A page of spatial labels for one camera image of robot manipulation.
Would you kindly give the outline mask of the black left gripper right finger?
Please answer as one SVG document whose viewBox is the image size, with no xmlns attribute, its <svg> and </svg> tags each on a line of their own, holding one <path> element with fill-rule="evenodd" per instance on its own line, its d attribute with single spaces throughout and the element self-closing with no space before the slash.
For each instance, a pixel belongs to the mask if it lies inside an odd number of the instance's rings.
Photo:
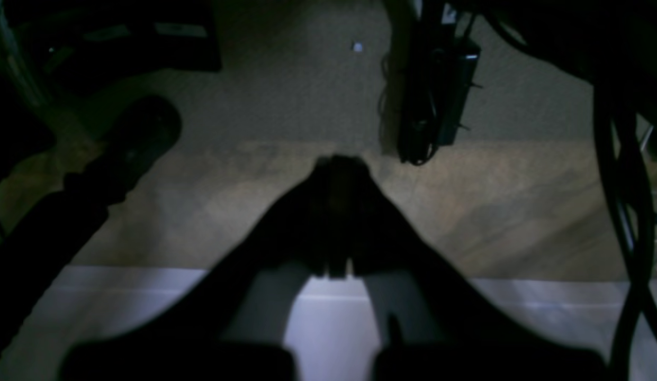
<svg viewBox="0 0 657 381">
<path fill-rule="evenodd" d="M 336 157 L 336 202 L 382 349 L 373 380 L 608 380 L 601 355 L 517 323 L 426 244 L 362 159 Z"/>
</svg>

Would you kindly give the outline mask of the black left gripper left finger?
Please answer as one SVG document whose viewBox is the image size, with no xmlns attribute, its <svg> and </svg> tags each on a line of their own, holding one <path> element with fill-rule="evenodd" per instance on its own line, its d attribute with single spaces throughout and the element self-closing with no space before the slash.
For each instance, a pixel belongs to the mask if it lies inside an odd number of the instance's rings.
<svg viewBox="0 0 657 381">
<path fill-rule="evenodd" d="M 284 335 L 297 294 L 320 274 L 314 254 L 325 230 L 339 158 L 321 157 L 301 183 L 184 297 L 139 328 L 81 344 L 62 380 L 295 380 Z"/>
</svg>

